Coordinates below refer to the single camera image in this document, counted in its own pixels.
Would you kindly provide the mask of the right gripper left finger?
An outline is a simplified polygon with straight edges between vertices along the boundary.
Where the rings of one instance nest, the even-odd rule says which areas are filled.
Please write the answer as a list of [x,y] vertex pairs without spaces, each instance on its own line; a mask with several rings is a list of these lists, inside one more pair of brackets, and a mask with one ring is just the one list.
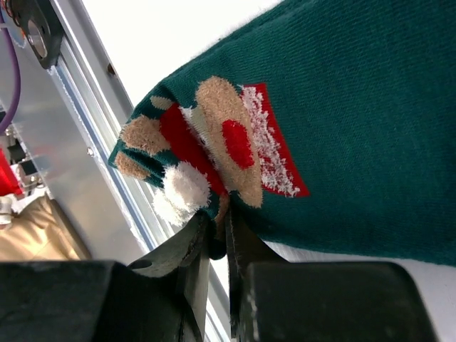
[[1,264],[3,341],[202,341],[208,219],[196,214],[159,247],[116,261]]

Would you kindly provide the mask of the aluminium mounting rail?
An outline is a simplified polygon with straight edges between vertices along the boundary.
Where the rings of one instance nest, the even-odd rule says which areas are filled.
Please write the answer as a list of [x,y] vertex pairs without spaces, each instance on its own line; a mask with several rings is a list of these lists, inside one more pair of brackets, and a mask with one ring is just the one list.
[[[132,105],[81,1],[50,1],[64,30],[56,65],[43,69],[1,3],[1,102],[10,128],[87,254],[124,265],[180,230],[152,210],[154,189],[108,165]],[[228,341],[227,296],[209,262],[204,339]]]

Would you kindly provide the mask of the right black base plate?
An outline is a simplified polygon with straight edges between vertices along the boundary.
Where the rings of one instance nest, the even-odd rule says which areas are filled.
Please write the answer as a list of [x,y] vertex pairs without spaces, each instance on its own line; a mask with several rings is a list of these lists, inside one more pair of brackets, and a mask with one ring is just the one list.
[[56,65],[64,30],[48,0],[4,1],[9,17],[25,35],[43,69]]

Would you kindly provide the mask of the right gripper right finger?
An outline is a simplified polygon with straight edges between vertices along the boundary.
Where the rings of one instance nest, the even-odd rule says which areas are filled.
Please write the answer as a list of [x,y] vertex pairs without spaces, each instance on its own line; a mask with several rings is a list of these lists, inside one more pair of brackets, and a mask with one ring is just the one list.
[[436,341],[409,273],[384,261],[292,263],[225,217],[236,341]]

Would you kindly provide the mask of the teal sock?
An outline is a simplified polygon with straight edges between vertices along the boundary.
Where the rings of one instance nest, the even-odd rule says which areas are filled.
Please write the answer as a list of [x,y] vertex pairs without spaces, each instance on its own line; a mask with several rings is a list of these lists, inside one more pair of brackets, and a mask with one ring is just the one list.
[[455,3],[283,1],[162,79],[109,157],[263,240],[455,265]]

